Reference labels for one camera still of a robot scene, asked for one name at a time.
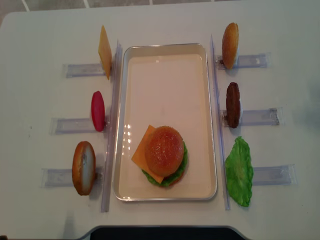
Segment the yellow cheese slice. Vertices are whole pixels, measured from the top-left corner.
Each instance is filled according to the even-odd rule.
[[[146,145],[146,141],[148,139],[148,136],[150,134],[152,134],[154,132],[156,128],[154,128],[153,126],[149,125],[148,129],[146,130],[141,142],[139,143],[139,146],[137,147],[137,149],[135,150],[135,153],[133,154],[131,160],[138,165],[139,168],[141,168],[142,170],[146,171],[151,177],[154,178],[154,180],[156,180],[158,183],[161,183],[162,180],[164,179],[163,176],[158,176],[157,174],[155,174],[154,172],[152,172],[148,165],[147,165],[147,161],[145,158],[145,145]]]
[[[107,32],[105,26],[103,25],[101,27],[98,53],[102,62],[103,69],[105,71],[105,75],[109,79],[112,64],[112,53],[107,37]]]

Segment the clear plastic strip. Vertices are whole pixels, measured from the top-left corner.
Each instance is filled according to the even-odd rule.
[[[112,183],[112,168],[114,162],[115,151],[117,150],[117,125],[118,125],[118,106],[120,96],[120,85],[121,85],[121,67],[122,67],[122,47],[117,41],[116,52],[114,61],[111,68],[111,82],[113,83],[112,90],[112,104],[110,111],[110,123],[108,132],[108,143],[106,160],[104,167],[104,178],[103,178],[103,190],[102,190],[102,201],[101,201],[101,212],[108,212],[110,206],[110,195],[111,195],[111,183]]]
[[[257,55],[239,55],[238,60],[233,69],[248,69],[248,68],[267,68],[270,66],[271,53],[260,53]],[[226,69],[222,56],[216,57],[215,65],[218,69]]]
[[[224,127],[229,127],[227,111],[220,111],[221,122]],[[242,113],[240,126],[276,126],[283,124],[282,107],[269,108],[265,110],[245,110]]]
[[[67,64],[64,65],[66,68],[66,77],[94,77],[94,76],[105,76],[106,73],[101,63],[91,64]]]
[[[296,185],[298,181],[295,165],[254,167],[252,184],[254,186]]]
[[[218,80],[217,80],[217,71],[216,71],[216,59],[215,59],[215,49],[214,49],[214,41],[210,40],[210,53],[211,53],[211,71],[213,78],[213,88],[215,93],[215,109],[216,111],[216,121],[218,123],[217,128],[217,136],[219,142],[219,150],[220,150],[220,167],[221,167],[221,176],[222,176],[222,190],[223,190],[223,200],[224,200],[224,208],[225,210],[230,210],[230,200],[229,194],[227,190],[227,179],[226,179],[226,169],[225,169],[225,146],[224,146],[224,135],[222,129],[222,123],[220,118],[220,98],[219,98],[219,89],[218,89]]]
[[[103,132],[106,132],[108,126],[108,117],[105,117],[105,128]],[[97,133],[95,126],[90,118],[52,118],[50,124],[51,135],[60,134],[85,134],[85,133]]]
[[[94,184],[102,184],[103,179],[103,167],[97,167],[95,169],[95,181]],[[42,169],[42,188],[56,188],[56,187],[72,187],[72,169]]]

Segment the hamburger bun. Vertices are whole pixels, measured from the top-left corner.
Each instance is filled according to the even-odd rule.
[[[81,141],[72,163],[72,182],[79,195],[89,195],[96,178],[96,155],[92,145]]]
[[[235,129],[241,118],[241,102],[238,84],[231,82],[226,90],[226,120],[229,127]]]
[[[183,139],[174,128],[160,126],[146,140],[144,155],[152,172],[167,177],[177,171],[183,160]]]
[[[232,69],[238,58],[239,31],[238,25],[230,23],[223,34],[222,39],[222,60],[227,69]]]

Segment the red tomato slice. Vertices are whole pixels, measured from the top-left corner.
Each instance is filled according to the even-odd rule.
[[[96,91],[91,101],[91,116],[95,130],[101,132],[105,126],[105,103],[100,91]]]

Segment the metal tray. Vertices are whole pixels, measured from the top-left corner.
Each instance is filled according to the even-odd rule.
[[[177,129],[188,149],[180,182],[148,182],[131,160],[148,125]],[[113,189],[122,201],[208,200],[217,191],[207,54],[202,45],[138,46],[123,60]]]

